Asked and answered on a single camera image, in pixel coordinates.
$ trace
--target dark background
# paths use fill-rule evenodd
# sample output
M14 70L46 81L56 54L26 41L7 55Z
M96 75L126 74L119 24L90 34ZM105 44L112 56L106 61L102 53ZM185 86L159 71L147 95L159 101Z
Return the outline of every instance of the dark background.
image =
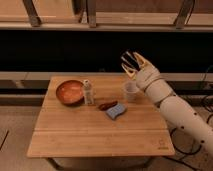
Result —
M213 65L213 33L1 30L0 71L121 72L127 49L161 72Z

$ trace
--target small white cup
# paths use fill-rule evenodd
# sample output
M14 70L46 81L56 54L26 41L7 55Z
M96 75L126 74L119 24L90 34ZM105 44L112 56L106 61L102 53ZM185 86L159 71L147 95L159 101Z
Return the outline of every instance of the small white cup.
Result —
M136 100L139 88L136 86L136 82L133 80L127 81L123 86L124 98L127 102L134 102Z

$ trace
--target floor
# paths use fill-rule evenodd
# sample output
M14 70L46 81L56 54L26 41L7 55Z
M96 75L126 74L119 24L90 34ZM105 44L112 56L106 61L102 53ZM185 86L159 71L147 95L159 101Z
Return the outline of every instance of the floor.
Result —
M203 118L209 113L202 107L195 107ZM30 159L26 152L32 136L33 128L40 111L39 105L18 106L0 105L0 170L2 171L54 171L51 165L43 159ZM177 131L172 137L173 143L185 151L190 151L193 139L181 131ZM180 158L179 152L172 158ZM142 169L149 158L84 158L84 159L56 159L63 165L71 165L73 170L131 170L131 171L190 171L189 167L164 157L155 157L149 166ZM203 171L213 170L213 158L201 149L196 155L187 156L184 162L194 168Z

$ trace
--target robotic arm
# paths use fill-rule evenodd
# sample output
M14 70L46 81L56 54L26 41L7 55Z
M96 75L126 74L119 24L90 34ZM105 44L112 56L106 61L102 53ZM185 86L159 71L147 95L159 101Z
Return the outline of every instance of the robotic arm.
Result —
M213 128L173 91L158 69L137 52L127 51L121 59L123 69L136 80L137 86L159 108L163 117L190 134L213 156Z

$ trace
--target white bottle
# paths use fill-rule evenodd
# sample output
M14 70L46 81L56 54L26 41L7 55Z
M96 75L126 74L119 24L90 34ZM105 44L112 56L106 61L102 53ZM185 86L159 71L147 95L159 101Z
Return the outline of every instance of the white bottle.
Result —
M93 90L92 85L89 80L83 81L83 94L84 94L84 103L86 105L94 104Z

